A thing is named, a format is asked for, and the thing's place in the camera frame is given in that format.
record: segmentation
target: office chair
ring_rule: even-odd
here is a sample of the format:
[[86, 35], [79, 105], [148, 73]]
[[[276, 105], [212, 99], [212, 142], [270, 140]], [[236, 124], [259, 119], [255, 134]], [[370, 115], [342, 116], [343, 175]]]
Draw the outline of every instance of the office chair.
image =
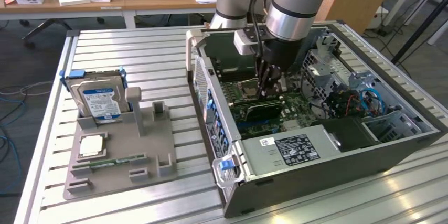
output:
[[[28, 20], [20, 20], [20, 25], [22, 26], [30, 26], [30, 21]], [[96, 18], [96, 22], [100, 24], [104, 24], [104, 19], [103, 18]], [[52, 24], [60, 24], [63, 27], [66, 27], [67, 30], [72, 30], [67, 22], [60, 19], [60, 18], [51, 18], [46, 20], [23, 38], [23, 45], [28, 49], [35, 49], [36, 44], [34, 42], [30, 42], [30, 39], [35, 37], [47, 27], [50, 27]]]

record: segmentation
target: gray carpet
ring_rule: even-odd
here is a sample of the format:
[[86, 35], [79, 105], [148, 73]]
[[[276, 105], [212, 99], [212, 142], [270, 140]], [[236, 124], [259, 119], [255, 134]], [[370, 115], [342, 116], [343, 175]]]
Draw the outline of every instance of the gray carpet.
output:
[[[386, 0], [384, 6], [391, 9], [396, 0]], [[404, 4], [402, 13], [415, 0], [408, 0]], [[414, 23], [403, 27], [403, 35], [398, 35], [390, 44], [390, 49], [396, 53], [406, 43], [408, 37], [412, 35], [419, 24], [431, 13], [434, 4], [427, 4], [422, 13], [418, 15]], [[166, 17], [152, 16], [142, 17], [142, 21], [156, 26], [166, 23]], [[415, 44], [419, 45], [423, 39], [432, 34], [438, 27], [444, 23], [448, 18], [448, 12], [443, 12], [440, 17], [434, 22], [422, 39]], [[68, 19], [67, 23], [74, 29], [92, 30], [92, 29], [115, 29], [124, 28], [124, 20], [122, 17], [106, 17], [106, 24], [99, 24], [95, 18]], [[64, 45], [66, 29], [55, 24], [52, 25], [38, 37], [32, 39], [36, 43], [36, 49], [28, 50], [23, 47], [20, 38], [27, 34], [32, 27], [38, 26], [42, 20], [30, 20], [31, 26], [22, 27], [19, 21], [12, 20], [8, 26], [0, 30], [0, 87], [11, 85], [27, 85], [40, 81], [52, 80], [59, 63], [59, 57]], [[200, 19], [192, 16], [192, 25], [199, 24]], [[187, 15], [174, 15], [171, 20], [172, 26], [188, 25]], [[367, 39], [371, 44], [378, 48], [383, 48], [379, 39]], [[420, 50], [404, 63], [414, 80], [423, 86], [423, 88], [434, 95], [444, 106], [448, 106], [448, 44], [447, 37], [443, 36], [436, 46], [424, 44]], [[32, 93], [44, 92], [50, 89], [50, 85], [36, 87], [31, 90]], [[10, 99], [22, 99], [22, 96], [7, 97]], [[14, 139], [20, 155], [20, 162], [23, 165], [23, 177], [18, 187], [11, 192], [20, 192], [26, 180], [26, 174], [30, 167], [30, 162], [34, 154], [35, 143], [39, 135], [42, 120], [44, 117], [46, 106], [48, 102], [48, 95], [40, 95], [27, 98], [27, 112], [26, 115], [14, 124], [6, 127], [10, 137]], [[15, 104], [0, 102], [0, 117], [8, 113]], [[3, 156], [4, 149], [0, 150], [0, 157]], [[18, 165], [12, 153], [7, 159], [0, 163], [0, 190], [14, 182], [18, 176]], [[12, 223], [19, 204], [19, 197], [0, 198], [0, 223]]]

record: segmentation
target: black stand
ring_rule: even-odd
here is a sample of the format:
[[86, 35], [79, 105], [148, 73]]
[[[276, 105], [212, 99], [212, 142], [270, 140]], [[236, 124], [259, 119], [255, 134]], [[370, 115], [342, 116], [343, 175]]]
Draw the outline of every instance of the black stand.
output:
[[440, 4], [438, 5], [436, 9], [434, 9], [432, 13], [430, 14], [428, 18], [420, 25], [419, 29], [415, 31], [414, 35], [411, 36], [410, 40], [406, 42], [404, 46], [402, 47], [400, 51], [395, 55], [394, 59], [391, 62], [396, 64], [402, 57], [404, 56], [406, 52], [410, 50], [412, 44], [416, 42], [424, 31], [427, 30], [428, 26], [434, 22], [434, 20], [438, 18], [439, 14], [444, 10], [444, 8], [448, 5], [448, 0], [442, 0]]

